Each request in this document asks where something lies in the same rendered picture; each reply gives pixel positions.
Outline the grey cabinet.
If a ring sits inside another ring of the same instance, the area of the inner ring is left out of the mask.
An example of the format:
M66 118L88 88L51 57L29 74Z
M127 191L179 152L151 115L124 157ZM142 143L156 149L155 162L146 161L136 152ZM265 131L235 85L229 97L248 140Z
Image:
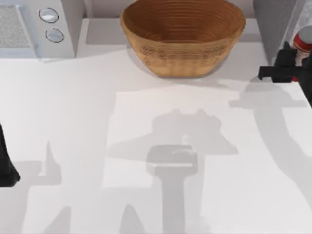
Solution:
M293 47L296 33L312 25L312 0L253 0L253 9L270 65L285 41Z

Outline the brown woven basket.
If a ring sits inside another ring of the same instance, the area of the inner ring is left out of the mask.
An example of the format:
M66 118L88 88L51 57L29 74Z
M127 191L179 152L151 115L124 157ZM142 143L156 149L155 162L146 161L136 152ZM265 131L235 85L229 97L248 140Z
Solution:
M135 0L121 28L140 61L160 77L201 77L230 53L246 26L227 0Z

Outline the pale microwave oven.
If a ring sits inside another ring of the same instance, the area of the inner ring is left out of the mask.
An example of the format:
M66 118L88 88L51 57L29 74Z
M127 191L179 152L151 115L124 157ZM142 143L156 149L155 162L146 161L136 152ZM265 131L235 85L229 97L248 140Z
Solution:
M44 8L56 10L58 21L43 22ZM74 58L84 11L84 0L0 0L0 58ZM64 34L61 43L46 38L52 28Z

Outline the small round microwave knob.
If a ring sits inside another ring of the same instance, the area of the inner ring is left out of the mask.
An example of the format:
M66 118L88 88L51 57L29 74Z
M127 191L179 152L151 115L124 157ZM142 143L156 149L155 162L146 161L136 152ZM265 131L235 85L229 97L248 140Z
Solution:
M45 36L52 43L61 43L64 40L64 34L56 28L47 30Z

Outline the large round microwave knob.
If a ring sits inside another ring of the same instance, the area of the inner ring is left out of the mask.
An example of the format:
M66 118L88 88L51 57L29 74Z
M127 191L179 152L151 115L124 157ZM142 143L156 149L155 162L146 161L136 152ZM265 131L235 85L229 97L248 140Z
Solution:
M39 10L39 17L45 23L55 23L59 19L59 15L53 8L44 8Z

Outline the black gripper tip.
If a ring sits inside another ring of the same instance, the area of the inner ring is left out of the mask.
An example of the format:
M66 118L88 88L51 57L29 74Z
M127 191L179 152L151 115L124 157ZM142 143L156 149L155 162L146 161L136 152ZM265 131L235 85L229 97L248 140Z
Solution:
M20 174L9 157L3 128L0 124L0 188L13 187L20 179Z

